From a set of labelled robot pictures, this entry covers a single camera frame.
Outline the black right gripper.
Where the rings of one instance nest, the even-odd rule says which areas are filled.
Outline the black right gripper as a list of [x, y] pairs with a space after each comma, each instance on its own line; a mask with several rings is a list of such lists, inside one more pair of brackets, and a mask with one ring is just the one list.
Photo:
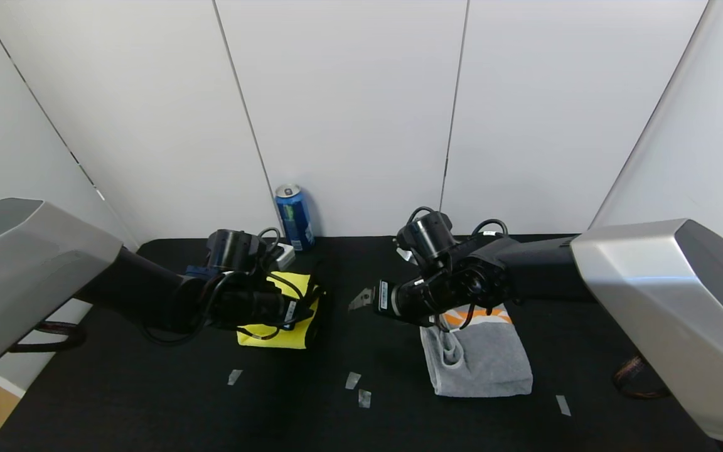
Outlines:
[[381, 280], [375, 301], [373, 287], [365, 287], [350, 301], [348, 311], [370, 306], [373, 302], [377, 315], [410, 325], [428, 325], [429, 309], [422, 294], [422, 287], [422, 279], [405, 283]]

